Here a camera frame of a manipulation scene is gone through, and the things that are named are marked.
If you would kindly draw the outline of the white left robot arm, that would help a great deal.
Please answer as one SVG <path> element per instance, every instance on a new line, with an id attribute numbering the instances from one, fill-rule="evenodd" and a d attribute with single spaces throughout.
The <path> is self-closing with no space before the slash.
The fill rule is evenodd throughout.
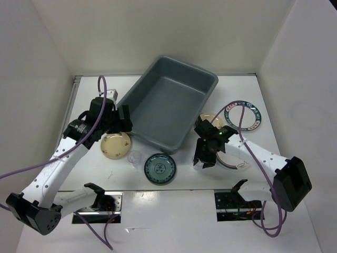
<path id="1" fill-rule="evenodd" d="M 130 132 L 131 129 L 128 105 L 117 108 L 111 99 L 94 98 L 89 110 L 67 126 L 51 163 L 44 166 L 21 193 L 11 193 L 7 197 L 9 210 L 17 220 L 41 235 L 48 235 L 62 218 L 85 207 L 114 211 L 114 198 L 94 183 L 86 183 L 63 197 L 57 197 L 57 193 L 71 170 L 104 134 Z"/>

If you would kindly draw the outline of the clear plastic cup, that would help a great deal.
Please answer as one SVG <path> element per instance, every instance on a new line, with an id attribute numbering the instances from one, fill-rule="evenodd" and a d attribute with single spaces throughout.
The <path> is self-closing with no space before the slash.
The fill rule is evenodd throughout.
<path id="1" fill-rule="evenodd" d="M 135 169 L 140 169 L 142 167 L 142 154 L 139 151 L 131 151 L 127 155 L 127 160 Z"/>

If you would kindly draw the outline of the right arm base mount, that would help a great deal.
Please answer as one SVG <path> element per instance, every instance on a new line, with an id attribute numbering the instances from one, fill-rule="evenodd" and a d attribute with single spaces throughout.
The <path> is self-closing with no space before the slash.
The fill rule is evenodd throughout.
<path id="1" fill-rule="evenodd" d="M 249 201 L 238 203 L 234 200 L 230 190 L 215 190 L 214 200 L 217 222 L 222 221 L 246 221 L 260 219 L 262 209 L 261 201 Z"/>

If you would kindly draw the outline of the blue floral green plate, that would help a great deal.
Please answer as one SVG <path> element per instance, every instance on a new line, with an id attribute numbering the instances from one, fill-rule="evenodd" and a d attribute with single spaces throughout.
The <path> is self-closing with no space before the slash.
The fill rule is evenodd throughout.
<path id="1" fill-rule="evenodd" d="M 150 156 L 144 164 L 146 178 L 155 185 L 170 183 L 177 172 L 174 159 L 164 153 L 156 153 Z"/>

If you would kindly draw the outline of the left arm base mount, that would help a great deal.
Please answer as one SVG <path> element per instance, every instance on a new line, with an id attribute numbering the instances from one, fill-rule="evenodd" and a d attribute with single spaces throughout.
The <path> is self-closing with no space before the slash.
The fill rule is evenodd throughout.
<path id="1" fill-rule="evenodd" d="M 89 224 L 104 224 L 109 219 L 112 219 L 111 223 L 121 223 L 123 194 L 121 191 L 106 191 L 106 201 L 97 209 L 84 207 L 78 213 Z"/>

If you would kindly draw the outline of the white plate green red rim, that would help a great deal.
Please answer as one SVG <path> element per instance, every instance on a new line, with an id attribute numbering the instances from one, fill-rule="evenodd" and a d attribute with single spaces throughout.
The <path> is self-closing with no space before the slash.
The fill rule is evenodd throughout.
<path id="1" fill-rule="evenodd" d="M 223 152 L 216 154 L 216 161 L 221 167 L 234 171 L 243 171 L 251 166 L 247 162 Z"/>

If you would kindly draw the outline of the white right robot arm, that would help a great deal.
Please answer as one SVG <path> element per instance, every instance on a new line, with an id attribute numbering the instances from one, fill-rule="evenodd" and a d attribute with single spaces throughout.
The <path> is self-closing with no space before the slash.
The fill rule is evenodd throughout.
<path id="1" fill-rule="evenodd" d="M 230 126 L 220 129 L 208 120 L 201 121 L 195 132 L 199 136 L 193 164 L 204 169 L 215 166 L 216 155 L 223 152 L 258 168 L 263 182 L 240 180 L 231 189 L 231 201 L 243 207 L 249 201 L 273 201 L 282 210 L 292 212 L 311 191 L 312 183 L 305 165 L 298 157 L 291 159 L 274 154 L 241 136 Z"/>

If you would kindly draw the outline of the white plate dark blue rim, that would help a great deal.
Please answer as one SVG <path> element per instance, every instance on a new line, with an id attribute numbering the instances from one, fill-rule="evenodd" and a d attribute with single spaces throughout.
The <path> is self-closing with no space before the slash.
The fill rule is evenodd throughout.
<path id="1" fill-rule="evenodd" d="M 224 110 L 224 117 L 229 126 L 238 130 L 241 114 L 244 106 L 244 114 L 241 122 L 242 132 L 252 132 L 261 126 L 262 114 L 258 107 L 247 101 L 236 101 L 229 104 Z"/>

